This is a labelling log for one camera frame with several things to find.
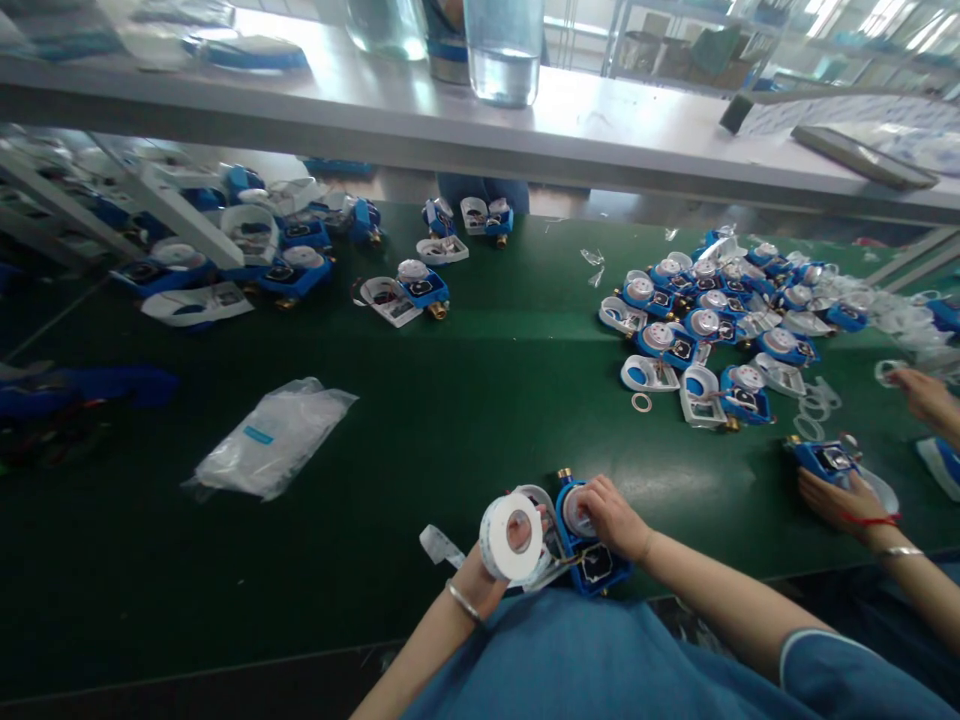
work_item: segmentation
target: wrist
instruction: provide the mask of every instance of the wrist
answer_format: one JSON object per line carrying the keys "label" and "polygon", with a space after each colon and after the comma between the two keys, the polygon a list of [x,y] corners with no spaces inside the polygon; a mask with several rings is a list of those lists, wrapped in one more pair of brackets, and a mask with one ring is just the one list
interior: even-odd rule
{"label": "wrist", "polygon": [[638,544],[636,552],[633,554],[633,557],[630,560],[634,565],[642,568],[644,563],[649,559],[650,552],[653,549],[653,546],[656,542],[657,531],[652,528],[647,528],[646,534],[643,536],[642,542]]}
{"label": "wrist", "polygon": [[912,545],[900,528],[893,525],[868,525],[860,532],[858,539],[873,554],[887,548]]}

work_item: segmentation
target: double-sided tape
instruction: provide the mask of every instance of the double-sided tape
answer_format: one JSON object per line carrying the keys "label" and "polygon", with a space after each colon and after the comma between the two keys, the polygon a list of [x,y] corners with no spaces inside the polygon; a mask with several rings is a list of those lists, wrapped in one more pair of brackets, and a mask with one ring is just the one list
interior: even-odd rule
{"label": "double-sided tape", "polygon": [[[507,530],[511,520],[526,521],[530,539],[518,548],[510,545]],[[498,580],[521,580],[533,573],[543,549],[540,513],[523,493],[510,493],[490,503],[480,521],[480,555]]]}

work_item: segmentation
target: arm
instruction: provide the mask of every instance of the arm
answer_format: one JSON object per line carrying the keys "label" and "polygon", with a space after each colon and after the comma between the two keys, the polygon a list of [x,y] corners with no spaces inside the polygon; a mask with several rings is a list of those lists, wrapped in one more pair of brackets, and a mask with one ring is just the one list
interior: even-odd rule
{"label": "arm", "polygon": [[[542,505],[537,507],[540,512],[544,509]],[[519,524],[510,526],[507,532],[515,547],[522,545],[530,535],[529,527]],[[463,567],[453,576],[452,583],[483,620],[497,609],[508,585],[495,579],[484,567],[479,544],[473,546]],[[351,720],[400,717],[437,671],[467,641],[473,629],[473,619],[444,588],[387,672],[350,716]]]}
{"label": "arm", "polygon": [[889,377],[906,395],[910,412],[960,452],[960,404],[947,386],[910,368],[894,370]]}
{"label": "arm", "polygon": [[[898,527],[862,527],[850,521],[851,517],[864,520],[887,515],[876,495],[856,473],[851,473],[850,490],[847,491],[801,468],[800,494],[815,513],[837,529],[856,537],[874,554],[887,548],[913,547]],[[952,653],[960,655],[960,587],[923,555],[881,556],[880,564],[900,586],[934,635]]]}
{"label": "arm", "polygon": [[763,583],[654,532],[606,477],[590,481],[584,502],[604,544],[669,588],[768,679],[779,681],[780,650],[793,632],[832,632]]}

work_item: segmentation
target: workbench surface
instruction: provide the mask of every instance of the workbench surface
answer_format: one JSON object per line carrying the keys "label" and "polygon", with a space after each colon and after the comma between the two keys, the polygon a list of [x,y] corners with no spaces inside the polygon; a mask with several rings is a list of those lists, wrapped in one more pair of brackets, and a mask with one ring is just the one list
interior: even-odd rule
{"label": "workbench surface", "polygon": [[[631,407],[619,380],[631,349],[597,320],[600,301],[628,270],[691,251],[700,233],[667,243],[663,228],[518,218],[505,251],[466,238],[470,259],[440,269],[445,321],[396,330],[348,299],[358,275],[393,274],[425,234],[419,208],[382,211],[385,252],[338,244],[334,285],[289,313],[264,303],[182,334],[111,284],[18,359],[154,363],[182,386],[161,410],[119,410],[85,462],[0,484],[0,697],[404,637],[451,573],[421,549],[423,527],[466,551],[494,498],[521,483],[555,496],[562,467],[605,473],[653,527],[754,577],[868,560],[796,491],[780,447],[795,400],[773,394],[780,421],[736,435],[688,427],[675,394],[654,395],[648,414]],[[863,248],[778,244],[845,272],[877,267]],[[606,258],[599,289],[581,248]],[[920,547],[960,545],[960,509],[909,442],[923,427],[873,378],[878,360],[899,357],[892,342],[868,329],[818,348],[824,361],[806,375],[843,399],[828,435],[857,435]],[[741,359],[728,348],[709,364]],[[263,394],[310,375],[360,399],[284,495],[222,492],[201,504],[180,490]],[[662,591],[638,573],[619,592]]]}

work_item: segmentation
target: woman's hand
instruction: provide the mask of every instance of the woman's hand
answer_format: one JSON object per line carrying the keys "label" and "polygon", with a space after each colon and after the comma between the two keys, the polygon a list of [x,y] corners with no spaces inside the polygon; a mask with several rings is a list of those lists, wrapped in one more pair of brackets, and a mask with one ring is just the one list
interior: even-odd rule
{"label": "woman's hand", "polygon": [[627,504],[605,475],[598,475],[580,491],[597,537],[618,555],[640,564],[650,551],[653,530]]}
{"label": "woman's hand", "polygon": [[[537,512],[541,515],[540,522],[544,531],[550,523],[548,518],[543,517],[546,513],[546,507],[537,505]],[[507,536],[512,547],[522,547],[530,539],[530,526],[526,521],[511,522],[507,527]],[[480,613],[480,617],[486,620],[493,611],[497,609],[503,594],[507,591],[510,583],[503,580],[497,580],[483,564],[483,557],[480,555],[480,543],[476,543],[463,565],[453,576],[453,586],[460,591],[467,601],[473,606],[473,609]]]}
{"label": "woman's hand", "polygon": [[851,521],[887,517],[880,500],[860,475],[850,473],[850,489],[844,490],[800,468],[800,495],[809,508],[837,530],[862,538],[863,526]]}
{"label": "woman's hand", "polygon": [[947,438],[960,437],[960,405],[941,381],[911,368],[890,373],[889,378],[907,396],[910,412]]}

